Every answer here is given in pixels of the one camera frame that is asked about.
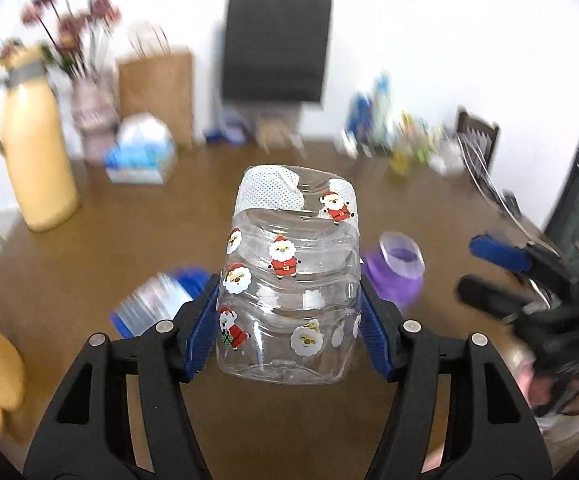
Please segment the person's right hand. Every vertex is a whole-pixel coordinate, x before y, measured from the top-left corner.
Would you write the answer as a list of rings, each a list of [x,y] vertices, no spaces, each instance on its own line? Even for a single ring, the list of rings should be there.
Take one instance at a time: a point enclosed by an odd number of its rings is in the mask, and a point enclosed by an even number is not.
[[[509,361],[510,370],[518,388],[521,389],[532,413],[537,417],[556,416],[552,402],[552,386],[556,380],[556,362],[549,359],[535,360],[527,349],[516,349]]]

